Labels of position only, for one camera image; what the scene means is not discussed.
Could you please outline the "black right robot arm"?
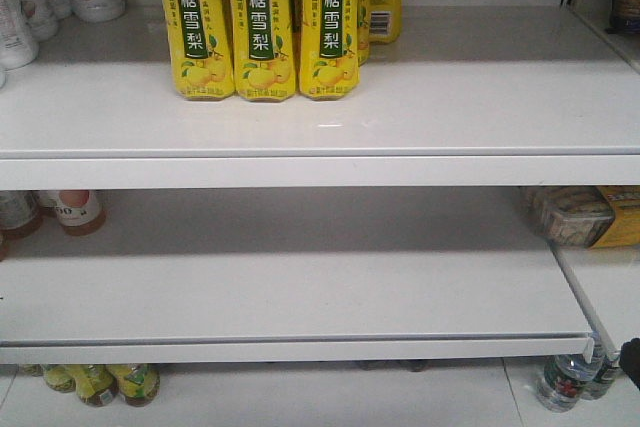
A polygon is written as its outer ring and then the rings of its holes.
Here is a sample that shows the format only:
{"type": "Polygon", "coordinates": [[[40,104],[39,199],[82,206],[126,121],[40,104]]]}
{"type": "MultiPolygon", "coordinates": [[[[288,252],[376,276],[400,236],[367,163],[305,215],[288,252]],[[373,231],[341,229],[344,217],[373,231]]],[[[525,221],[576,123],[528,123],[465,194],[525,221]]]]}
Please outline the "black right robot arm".
{"type": "Polygon", "coordinates": [[[640,339],[638,337],[622,345],[619,365],[636,388],[640,389],[640,339]]]}

